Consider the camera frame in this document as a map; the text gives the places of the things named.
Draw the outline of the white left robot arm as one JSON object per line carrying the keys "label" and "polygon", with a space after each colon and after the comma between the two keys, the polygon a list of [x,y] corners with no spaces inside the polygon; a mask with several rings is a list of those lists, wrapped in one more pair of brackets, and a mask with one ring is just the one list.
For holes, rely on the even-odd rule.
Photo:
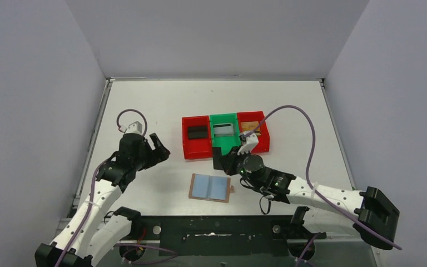
{"label": "white left robot arm", "polygon": [[137,131],[123,134],[118,150],[96,167],[90,193],[66,227],[37,248],[36,265],[96,266],[122,238],[135,232],[140,212],[120,207],[115,218],[100,227],[103,218],[137,172],[166,161],[170,154],[155,133],[149,139]]}

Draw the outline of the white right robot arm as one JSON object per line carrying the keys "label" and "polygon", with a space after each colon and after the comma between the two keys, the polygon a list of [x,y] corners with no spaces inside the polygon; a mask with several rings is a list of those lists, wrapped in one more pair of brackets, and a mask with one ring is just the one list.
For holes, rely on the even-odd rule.
{"label": "white right robot arm", "polygon": [[308,177],[267,167],[261,156],[241,153],[233,147],[214,158],[215,168],[229,176],[239,175],[248,189],[268,202],[297,205],[294,227],[308,234],[341,233],[356,235],[383,250],[401,247],[395,243],[399,209],[378,188],[344,190],[312,183]]}

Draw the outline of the green plastic bin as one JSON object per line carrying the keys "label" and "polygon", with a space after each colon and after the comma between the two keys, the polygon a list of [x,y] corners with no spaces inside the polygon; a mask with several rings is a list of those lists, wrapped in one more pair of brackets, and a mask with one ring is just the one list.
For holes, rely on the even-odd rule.
{"label": "green plastic bin", "polygon": [[[235,134],[233,136],[215,137],[213,135],[214,133],[212,126],[219,123],[232,123],[235,128]],[[212,146],[221,147],[222,155],[228,154],[233,147],[241,145],[239,138],[239,123],[236,113],[210,115],[210,125],[212,132]]]}

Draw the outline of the red bin with black card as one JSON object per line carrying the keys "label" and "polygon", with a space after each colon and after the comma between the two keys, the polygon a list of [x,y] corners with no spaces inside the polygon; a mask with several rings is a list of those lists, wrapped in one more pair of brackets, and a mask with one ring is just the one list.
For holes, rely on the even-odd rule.
{"label": "red bin with black card", "polygon": [[[206,125],[208,138],[189,140],[187,138],[188,126]],[[212,157],[212,137],[209,116],[191,116],[182,118],[182,147],[186,160],[206,159]]]}

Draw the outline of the tan leather card holder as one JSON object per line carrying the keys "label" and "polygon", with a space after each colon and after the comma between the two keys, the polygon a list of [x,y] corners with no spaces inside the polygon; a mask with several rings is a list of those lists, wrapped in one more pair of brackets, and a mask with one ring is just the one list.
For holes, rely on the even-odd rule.
{"label": "tan leather card holder", "polygon": [[231,193],[230,177],[192,174],[189,199],[228,203]]}

